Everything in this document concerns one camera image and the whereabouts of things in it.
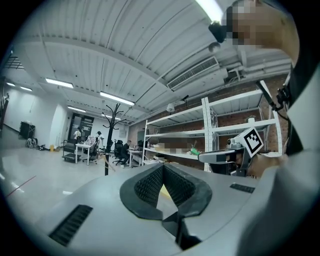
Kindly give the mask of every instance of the hand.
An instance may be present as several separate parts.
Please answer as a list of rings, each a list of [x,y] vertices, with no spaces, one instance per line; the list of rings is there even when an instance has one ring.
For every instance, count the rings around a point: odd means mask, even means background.
[[[265,169],[272,166],[279,166],[285,163],[288,159],[286,154],[278,157],[268,157],[263,154],[256,154],[252,158],[251,165],[249,166],[246,175],[261,177]],[[243,155],[241,153],[236,154],[235,163],[240,167],[243,161]]]

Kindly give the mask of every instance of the desk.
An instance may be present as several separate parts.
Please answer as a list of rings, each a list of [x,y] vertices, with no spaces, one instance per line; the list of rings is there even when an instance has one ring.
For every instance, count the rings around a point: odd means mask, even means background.
[[[92,145],[87,145],[87,144],[75,144],[75,163],[78,163],[78,148],[82,148],[81,150],[81,156],[84,154],[84,148],[88,149],[88,154],[87,154],[87,161],[86,161],[86,165],[89,165],[89,153],[90,153],[90,148]]]
[[[131,167],[131,158],[132,158],[132,154],[141,154],[142,151],[138,151],[138,150],[128,150],[130,152],[130,157],[129,157],[129,167]]]

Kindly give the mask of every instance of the vent grille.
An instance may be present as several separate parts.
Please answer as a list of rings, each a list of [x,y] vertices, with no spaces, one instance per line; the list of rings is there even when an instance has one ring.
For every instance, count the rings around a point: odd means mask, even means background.
[[[92,209],[90,206],[79,204],[49,237],[66,247],[85,222]]]
[[[185,82],[186,80],[194,77],[195,75],[198,75],[199,73],[218,65],[218,62],[216,60],[215,57],[211,57],[197,65],[195,65],[194,67],[192,67],[191,69],[188,69],[187,71],[183,72],[182,74],[178,75],[177,77],[175,77],[174,79],[172,79],[171,81],[168,82],[167,86],[170,89],[173,89],[174,87],[177,87],[179,84]]]
[[[22,66],[18,57],[13,57],[13,56],[9,57],[4,67],[6,69],[25,70],[24,66]]]

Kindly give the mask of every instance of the coat rack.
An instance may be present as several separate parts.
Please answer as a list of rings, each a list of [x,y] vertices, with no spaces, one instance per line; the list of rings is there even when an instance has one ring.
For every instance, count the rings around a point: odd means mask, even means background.
[[[105,126],[103,125],[103,127],[105,128],[109,128],[109,133],[108,133],[108,139],[106,141],[106,148],[105,148],[105,158],[106,158],[106,162],[104,163],[104,175],[108,175],[109,173],[109,156],[110,156],[110,152],[111,152],[111,146],[112,146],[112,133],[114,130],[119,130],[119,128],[115,128],[115,125],[124,121],[124,120],[127,120],[127,119],[122,119],[118,122],[115,122],[116,120],[116,116],[117,114],[123,112],[123,111],[118,111],[119,107],[120,107],[120,104],[117,103],[115,105],[115,109],[114,111],[112,110],[111,107],[109,107],[108,105],[106,105],[112,112],[112,118],[111,120],[109,120],[109,118],[105,115],[105,113],[102,112],[102,114],[104,115],[104,117],[108,120],[109,122],[109,126]]]

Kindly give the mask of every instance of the yellow object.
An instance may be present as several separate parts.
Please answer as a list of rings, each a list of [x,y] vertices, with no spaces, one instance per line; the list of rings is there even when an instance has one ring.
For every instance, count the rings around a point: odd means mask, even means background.
[[[162,193],[162,195],[166,196],[167,198],[171,199],[171,196],[169,195],[169,192],[166,189],[165,185],[162,185],[162,188],[160,189],[160,193]]]

